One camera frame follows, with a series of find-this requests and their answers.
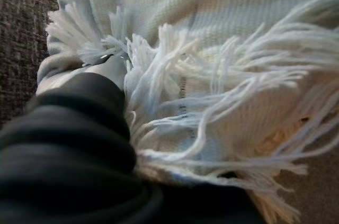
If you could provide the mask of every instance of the white sweater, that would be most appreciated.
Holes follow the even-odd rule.
[[[249,191],[268,223],[298,219],[280,170],[339,122],[339,0],[58,0],[38,93],[127,52],[126,119],[141,177]],[[236,172],[238,178],[221,178]]]

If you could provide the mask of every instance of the textured fabric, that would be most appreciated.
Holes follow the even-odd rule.
[[[339,95],[338,0],[90,3],[93,15],[77,4],[51,13],[47,31],[59,38],[60,55],[84,62],[110,49],[130,55],[126,118],[136,172],[164,183],[239,186],[268,222],[297,218],[273,177],[281,169],[305,174],[293,160],[338,142],[302,152],[338,123],[327,116]],[[93,19],[100,33],[88,29]],[[219,177],[228,171],[240,179]]]
[[[56,0],[0,0],[0,127],[20,114],[47,56],[47,12]]]

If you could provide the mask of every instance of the yarn tassel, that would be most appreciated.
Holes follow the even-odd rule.
[[[278,190],[287,189],[274,177],[282,169],[305,175],[307,166],[294,164],[295,160],[323,154],[339,143],[336,136],[318,149],[305,151],[339,124],[339,33],[316,25],[339,15],[335,4],[339,0],[313,0],[266,32],[261,26],[247,40],[230,38],[215,63],[199,57],[198,42],[186,31],[177,32],[169,25],[159,28],[158,48],[133,35],[128,42],[133,68],[126,75],[124,90],[131,143],[138,156],[136,172],[165,183],[241,187],[250,191],[268,223],[278,217],[288,223],[299,220],[299,211],[278,196]],[[179,98],[183,78],[192,84],[209,84],[210,92]],[[252,135],[239,142],[234,135],[214,133],[244,107],[279,90],[286,98],[294,96],[291,110],[265,114],[276,116],[271,128],[261,128],[267,132],[265,137]],[[176,113],[180,107],[186,112]],[[190,145],[175,150],[172,146],[186,140],[187,131],[194,135]],[[217,136],[233,152],[203,159],[204,150]],[[238,177],[220,176],[227,172]]]
[[[60,40],[70,51],[86,64],[94,64],[100,57],[109,54],[121,55],[127,52],[126,35],[129,14],[117,8],[110,13],[112,34],[104,38],[92,29],[86,17],[77,9],[75,3],[67,4],[64,10],[48,13],[52,23],[46,31]]]

